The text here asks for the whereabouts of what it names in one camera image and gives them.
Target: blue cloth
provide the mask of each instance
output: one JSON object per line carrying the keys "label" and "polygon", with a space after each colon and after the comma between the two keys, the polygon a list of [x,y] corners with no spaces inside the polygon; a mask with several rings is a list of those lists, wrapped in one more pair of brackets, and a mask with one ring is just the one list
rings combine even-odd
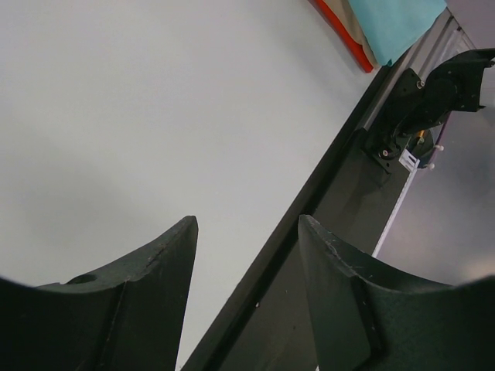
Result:
{"label": "blue cloth", "polygon": [[391,65],[446,8],[445,0],[349,0],[371,50]]}

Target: white table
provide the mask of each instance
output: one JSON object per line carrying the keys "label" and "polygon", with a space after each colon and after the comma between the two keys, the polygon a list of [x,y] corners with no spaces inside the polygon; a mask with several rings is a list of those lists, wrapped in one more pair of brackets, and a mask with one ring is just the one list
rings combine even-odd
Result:
{"label": "white table", "polygon": [[196,215],[181,366],[373,76],[306,0],[3,0],[0,35],[0,274],[65,282]]}

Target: gray floor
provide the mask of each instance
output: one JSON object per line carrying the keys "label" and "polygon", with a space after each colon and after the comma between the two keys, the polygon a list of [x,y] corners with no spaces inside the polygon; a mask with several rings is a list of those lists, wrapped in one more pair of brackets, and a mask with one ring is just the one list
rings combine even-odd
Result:
{"label": "gray floor", "polygon": [[433,170],[419,170],[378,258],[435,281],[495,274],[495,111],[453,113]]}
{"label": "gray floor", "polygon": [[0,35],[0,274],[65,282],[197,215],[180,366],[373,76],[307,0],[4,0]]}

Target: white strip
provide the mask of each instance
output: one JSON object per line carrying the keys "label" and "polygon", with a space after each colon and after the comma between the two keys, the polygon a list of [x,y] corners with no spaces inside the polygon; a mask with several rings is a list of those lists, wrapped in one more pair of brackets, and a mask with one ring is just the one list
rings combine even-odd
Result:
{"label": "white strip", "polygon": [[384,228],[384,231],[381,233],[380,239],[378,240],[377,246],[374,248],[372,257],[377,257],[378,253],[380,253],[381,245],[385,241],[385,238],[388,235],[388,231],[392,227],[392,223],[395,220],[395,217],[401,208],[402,202],[404,201],[405,195],[408,193],[409,187],[411,186],[412,179],[415,177],[416,172],[418,171],[419,160],[415,158],[411,152],[407,149],[402,152],[401,157],[399,158],[399,162],[410,172],[408,180],[406,180],[404,187],[402,188],[401,194],[395,203],[394,209],[392,210],[392,214],[388,218],[387,225]]}

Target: table surface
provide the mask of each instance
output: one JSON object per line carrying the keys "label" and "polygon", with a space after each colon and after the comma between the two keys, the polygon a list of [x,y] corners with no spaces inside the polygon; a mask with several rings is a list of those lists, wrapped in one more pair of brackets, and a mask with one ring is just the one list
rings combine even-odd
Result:
{"label": "table surface", "polygon": [[196,215],[180,367],[373,74],[306,0],[4,0],[0,35],[0,274],[66,282]]}

